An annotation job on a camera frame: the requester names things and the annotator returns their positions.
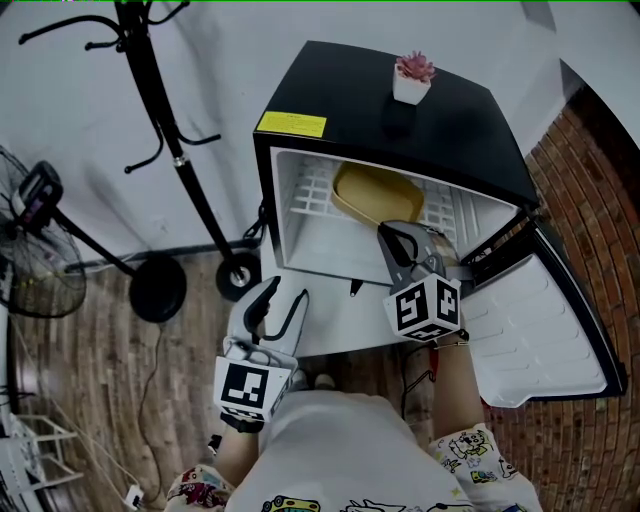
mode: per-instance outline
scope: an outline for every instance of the white shelf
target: white shelf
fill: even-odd
[[[332,158],[304,157],[298,170],[289,211],[358,222],[342,213],[331,202],[333,178],[341,163],[341,160]],[[424,210],[418,221],[444,233],[455,247],[456,220],[451,187],[418,178],[410,179],[425,195]]]

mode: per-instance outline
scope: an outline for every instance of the yellow container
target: yellow container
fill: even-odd
[[[397,172],[344,162],[333,179],[331,201],[339,210],[377,230],[387,220],[417,221],[424,194]]]

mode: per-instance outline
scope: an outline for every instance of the white wall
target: white wall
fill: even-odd
[[[169,8],[154,5],[153,17]],[[210,243],[168,150],[123,173],[156,141],[125,57],[83,49],[110,40],[109,29],[76,25],[17,44],[22,32],[86,13],[115,19],[108,3],[13,4],[0,17],[0,137],[27,165],[52,162],[66,187],[65,213],[115,253]],[[251,133],[305,41],[422,49],[436,66],[490,87],[526,153],[567,88],[548,32],[517,3],[193,3],[153,27],[152,38],[185,134],[223,136],[186,149],[224,232],[237,239],[261,196]],[[83,255],[93,257],[86,248]]]
[[[628,2],[549,5],[558,55],[640,146],[640,16]]]

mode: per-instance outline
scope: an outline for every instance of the mini fridge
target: mini fridge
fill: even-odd
[[[472,269],[461,308],[487,403],[624,394],[625,368],[559,238],[535,215],[533,182],[491,92],[438,69],[422,102],[405,105],[392,96],[394,65],[386,53],[308,42],[278,86],[264,115],[322,126],[254,132],[277,265],[388,287],[375,231],[339,211],[331,188],[345,161],[401,173],[424,192],[420,222]]]

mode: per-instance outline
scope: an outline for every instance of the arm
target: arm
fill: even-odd
[[[241,434],[227,427],[213,466],[220,476],[238,487],[258,460],[258,434]]]
[[[427,452],[454,474],[479,511],[541,511],[536,491],[500,455],[493,434],[484,426],[482,401],[468,346],[449,346],[458,335],[444,338],[438,350],[433,427],[436,440]]]
[[[461,341],[457,334],[443,338],[440,345]],[[438,350],[438,376],[433,404],[433,430],[443,437],[484,421],[482,402],[468,346]]]
[[[198,464],[171,485],[165,512],[201,510],[204,498],[209,508],[222,511],[258,460],[258,434],[241,434],[227,427],[213,466]]]

